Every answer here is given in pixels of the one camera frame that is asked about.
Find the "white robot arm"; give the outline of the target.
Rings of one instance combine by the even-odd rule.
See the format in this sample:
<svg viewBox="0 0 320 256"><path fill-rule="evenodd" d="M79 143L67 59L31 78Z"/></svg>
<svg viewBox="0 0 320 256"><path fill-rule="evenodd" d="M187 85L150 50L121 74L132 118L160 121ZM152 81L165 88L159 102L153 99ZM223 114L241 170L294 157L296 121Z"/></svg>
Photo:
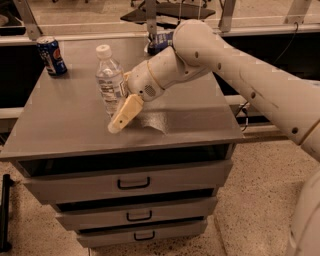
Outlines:
<svg viewBox="0 0 320 256"><path fill-rule="evenodd" d="M186 20L173 43L127 75L129 96L108 129L120 132L172 85L203 70L216 73L282 133L320 161L320 87L224 41L206 23ZM309 178L293 215L285 256L320 256L320 171Z"/></svg>

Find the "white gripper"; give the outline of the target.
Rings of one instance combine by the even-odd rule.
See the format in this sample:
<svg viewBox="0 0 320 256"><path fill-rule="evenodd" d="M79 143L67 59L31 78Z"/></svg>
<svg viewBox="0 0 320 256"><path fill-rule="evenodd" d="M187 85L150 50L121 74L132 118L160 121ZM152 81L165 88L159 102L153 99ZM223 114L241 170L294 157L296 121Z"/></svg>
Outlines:
<svg viewBox="0 0 320 256"><path fill-rule="evenodd" d="M164 93L150 71L147 61L143 61L131 71L123 74L129 95L108 124L108 131L116 134L122 131L143 109L144 101L150 102Z"/></svg>

